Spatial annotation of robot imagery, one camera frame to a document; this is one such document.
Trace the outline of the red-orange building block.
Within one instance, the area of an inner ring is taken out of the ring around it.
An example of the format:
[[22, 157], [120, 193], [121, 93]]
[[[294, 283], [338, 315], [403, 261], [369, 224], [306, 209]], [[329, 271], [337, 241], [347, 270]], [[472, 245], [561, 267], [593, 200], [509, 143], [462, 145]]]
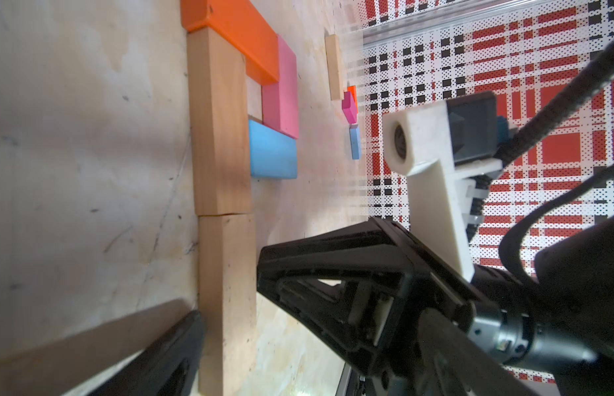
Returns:
[[355, 101], [356, 103], [358, 103], [358, 100], [357, 100], [357, 94], [356, 94], [356, 87], [355, 87], [355, 86], [349, 86], [349, 87], [348, 87], [348, 92], [350, 92], [350, 93], [351, 93], [351, 95], [352, 95], [352, 97], [353, 97], [354, 101]]

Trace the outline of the light blue block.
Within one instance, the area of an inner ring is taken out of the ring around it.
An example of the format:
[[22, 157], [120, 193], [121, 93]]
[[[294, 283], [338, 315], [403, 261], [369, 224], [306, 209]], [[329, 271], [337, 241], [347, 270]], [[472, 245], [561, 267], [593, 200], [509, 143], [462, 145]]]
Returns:
[[296, 140], [249, 120], [249, 146], [253, 178], [297, 179]]
[[360, 129], [357, 125], [351, 125], [349, 128], [350, 147], [352, 159], [359, 160], [361, 158], [361, 136]]

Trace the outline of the orange building block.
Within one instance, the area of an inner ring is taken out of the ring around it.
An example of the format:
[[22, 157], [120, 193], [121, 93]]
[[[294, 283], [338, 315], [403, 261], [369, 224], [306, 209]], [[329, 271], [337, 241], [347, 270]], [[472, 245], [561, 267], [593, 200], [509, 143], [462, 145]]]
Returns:
[[244, 55], [246, 73], [262, 86], [280, 78], [275, 31], [249, 0], [182, 0], [181, 23], [192, 33], [209, 27]]

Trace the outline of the wooden block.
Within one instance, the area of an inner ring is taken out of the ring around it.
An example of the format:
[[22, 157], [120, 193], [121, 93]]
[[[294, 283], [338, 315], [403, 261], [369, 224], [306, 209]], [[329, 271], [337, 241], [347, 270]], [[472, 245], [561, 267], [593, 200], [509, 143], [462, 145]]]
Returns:
[[198, 219], [202, 395], [233, 395], [256, 361], [256, 235], [250, 214]]
[[338, 35], [325, 36], [325, 50], [328, 67], [328, 80], [330, 98], [332, 101], [341, 101], [345, 92], [345, 72], [343, 64], [343, 52]]
[[198, 216], [251, 211], [244, 56], [211, 28], [187, 36], [193, 191]]

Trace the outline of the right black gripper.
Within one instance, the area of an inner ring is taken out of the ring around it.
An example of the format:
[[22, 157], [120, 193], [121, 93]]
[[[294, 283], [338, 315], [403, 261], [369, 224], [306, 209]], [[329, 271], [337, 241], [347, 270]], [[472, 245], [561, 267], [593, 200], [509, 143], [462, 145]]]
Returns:
[[370, 395], [429, 394], [422, 311], [453, 317], [483, 300], [402, 225], [379, 218], [264, 247], [257, 290], [364, 377]]

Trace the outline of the pink building block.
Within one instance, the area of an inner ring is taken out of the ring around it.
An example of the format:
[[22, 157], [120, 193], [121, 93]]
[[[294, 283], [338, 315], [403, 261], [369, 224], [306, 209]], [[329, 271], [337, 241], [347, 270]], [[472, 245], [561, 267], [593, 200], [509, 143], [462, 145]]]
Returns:
[[264, 125], [294, 140], [300, 136], [298, 72], [295, 53], [278, 35], [279, 80], [262, 87]]

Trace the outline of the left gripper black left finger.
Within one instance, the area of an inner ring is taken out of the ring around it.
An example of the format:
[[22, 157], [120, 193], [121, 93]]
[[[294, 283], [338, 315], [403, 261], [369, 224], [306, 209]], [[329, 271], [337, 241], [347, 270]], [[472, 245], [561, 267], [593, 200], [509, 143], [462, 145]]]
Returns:
[[205, 337], [201, 313], [193, 310], [150, 344], [92, 395], [189, 395]]

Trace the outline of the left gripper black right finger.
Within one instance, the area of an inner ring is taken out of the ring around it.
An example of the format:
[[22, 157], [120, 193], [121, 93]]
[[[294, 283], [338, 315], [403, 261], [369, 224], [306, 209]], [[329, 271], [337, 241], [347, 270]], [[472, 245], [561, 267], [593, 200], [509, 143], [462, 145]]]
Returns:
[[417, 327], [433, 395], [533, 395], [437, 310], [424, 310]]

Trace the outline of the light blue front block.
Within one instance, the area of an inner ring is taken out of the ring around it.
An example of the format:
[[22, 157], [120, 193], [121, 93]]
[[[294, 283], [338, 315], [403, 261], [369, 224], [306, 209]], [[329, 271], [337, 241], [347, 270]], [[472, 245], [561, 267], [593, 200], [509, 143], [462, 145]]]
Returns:
[[249, 120], [249, 146], [253, 178], [297, 179], [296, 140]]

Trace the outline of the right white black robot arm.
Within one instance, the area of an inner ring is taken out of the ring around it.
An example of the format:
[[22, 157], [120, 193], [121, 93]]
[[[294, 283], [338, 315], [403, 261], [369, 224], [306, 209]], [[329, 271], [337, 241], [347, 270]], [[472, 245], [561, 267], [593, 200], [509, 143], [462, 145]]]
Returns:
[[614, 80], [614, 39], [519, 129], [481, 92], [391, 112], [384, 158], [407, 180], [409, 227], [371, 218], [262, 249], [257, 290], [352, 370], [353, 394], [528, 395], [511, 367], [552, 374], [564, 395], [614, 395], [614, 216], [539, 251], [549, 212], [614, 179], [614, 165], [503, 236], [500, 268], [470, 239], [493, 180]]

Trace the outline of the light blue back block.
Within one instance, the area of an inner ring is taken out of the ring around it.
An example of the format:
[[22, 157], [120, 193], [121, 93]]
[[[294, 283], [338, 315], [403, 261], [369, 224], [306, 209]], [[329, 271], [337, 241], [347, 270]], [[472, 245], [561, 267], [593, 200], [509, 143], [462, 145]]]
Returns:
[[352, 159], [359, 160], [361, 158], [361, 136], [360, 129], [357, 125], [351, 125], [349, 128], [350, 147]]

